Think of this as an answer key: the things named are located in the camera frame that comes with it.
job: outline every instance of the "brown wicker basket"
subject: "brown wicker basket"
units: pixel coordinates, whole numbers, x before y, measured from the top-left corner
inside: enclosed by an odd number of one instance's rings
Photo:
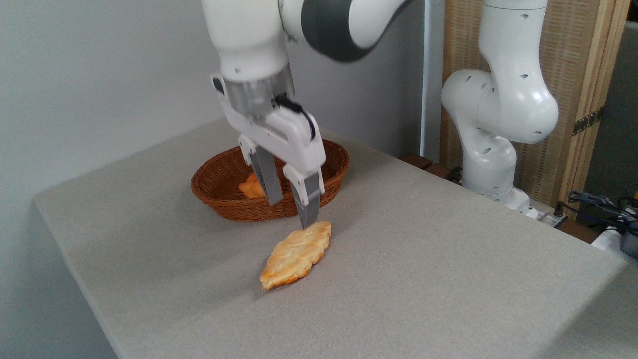
[[[325,194],[321,196],[321,207],[337,196],[350,165],[350,156],[342,145],[324,139],[323,146],[326,155],[322,166]],[[283,161],[275,158],[283,199],[274,206],[270,206],[266,198],[247,199],[239,190],[239,184],[246,181],[253,168],[246,165],[238,146],[206,161],[193,176],[191,189],[197,198],[212,207],[218,215],[236,222],[258,222],[296,216],[295,200],[290,182],[283,176],[283,165]]]

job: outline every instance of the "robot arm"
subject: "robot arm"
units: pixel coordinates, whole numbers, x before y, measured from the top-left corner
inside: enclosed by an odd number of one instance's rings
[[[406,0],[279,0],[286,34],[336,61],[352,62],[378,43]]]
[[[463,147],[463,187],[535,217],[514,188],[516,151],[508,140],[538,143],[558,121],[538,47],[547,0],[484,0],[478,47],[492,73],[461,70],[441,99]]]
[[[286,165],[303,228],[325,192],[325,151],[312,115],[291,101],[286,34],[342,62],[364,57],[406,0],[202,0],[221,74],[212,83],[271,205],[282,199],[273,155]]]

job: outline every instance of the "bread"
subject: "bread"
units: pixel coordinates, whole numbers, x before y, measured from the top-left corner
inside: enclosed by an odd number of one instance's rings
[[[262,186],[259,185],[257,176],[254,173],[251,173],[248,176],[248,178],[246,178],[245,183],[241,183],[239,185],[239,190],[244,194],[244,197],[246,197],[247,199],[266,197],[266,195],[263,192]]]
[[[310,267],[321,261],[330,245],[332,224],[317,222],[303,231],[290,233],[272,251],[259,280],[264,289],[289,284],[305,277]]]

